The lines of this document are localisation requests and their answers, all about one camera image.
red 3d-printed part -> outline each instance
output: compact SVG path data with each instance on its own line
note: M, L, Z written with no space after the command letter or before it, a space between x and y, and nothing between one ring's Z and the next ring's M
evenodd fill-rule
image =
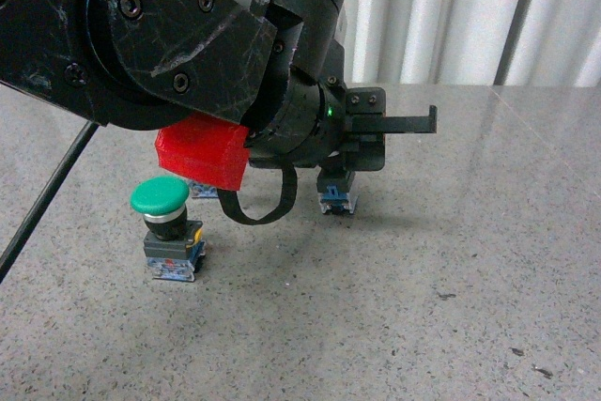
M155 148L159 166L223 190L238 191L250 150L248 129L212 116L193 113L159 131Z

green mushroom button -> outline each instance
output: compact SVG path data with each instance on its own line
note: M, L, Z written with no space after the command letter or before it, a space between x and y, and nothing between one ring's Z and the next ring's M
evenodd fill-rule
M162 216L181 208L188 199L188 184L171 176L141 183L131 194L131 207L144 215Z

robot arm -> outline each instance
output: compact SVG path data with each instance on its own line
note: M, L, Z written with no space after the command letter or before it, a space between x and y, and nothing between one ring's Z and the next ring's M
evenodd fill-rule
M343 1L0 0L0 82L101 125L166 128L164 162L197 127L188 146L217 159L164 166L221 188L236 221L265 224L292 208L294 167L348 180L384 166L385 133L436 132L436 107L388 118L382 89L347 89L333 39ZM241 213L239 179L194 169L227 156L283 170L282 203L266 219Z

black rubber band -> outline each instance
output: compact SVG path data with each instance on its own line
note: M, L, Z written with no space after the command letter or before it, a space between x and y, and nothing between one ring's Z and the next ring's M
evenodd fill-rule
M270 224L286 215L294 207L294 203L296 202L299 182L297 172L292 164L285 163L282 165L281 169L282 193L280 194L280 204L274 211L260 220L254 220L253 218L249 218L246 213L242 211L237 192L217 190L223 213L225 213L228 218L244 225Z

black cable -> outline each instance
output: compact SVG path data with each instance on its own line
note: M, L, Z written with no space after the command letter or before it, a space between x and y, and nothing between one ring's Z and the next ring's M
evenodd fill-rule
M263 225L271 224L283 218L293 207L297 200L297 189L299 187L299 178L292 163L282 163L282 193L280 194L280 204L267 216L260 220L249 218L242 211L238 200L237 192L217 189L219 202L222 205L223 213L228 218L244 225Z
M69 175L69 171L77 162L77 159L79 159L79 156L82 154L97 129L98 124L93 122L86 123L82 131L79 132L73 141L73 144L65 154L65 157L63 157L61 163L56 166L54 173L39 194L38 199L36 199L36 203L29 210L29 213L27 213L27 216L19 226L17 233L0 257L0 284L4 281L12 264L17 260L17 257L23 250L29 237L31 237L31 234L36 229L39 220L41 220L41 217L46 212L46 208L53 202L54 196Z
M509 27L509 33L507 34L507 40L505 41L505 47L501 54L501 61L499 62L497 75L495 76L493 85L505 85L507 82L509 69L516 54L519 36L524 28L524 23L526 22L526 16L528 15L531 3L532 0L517 0L516 12L514 13L514 19L511 21L511 26Z

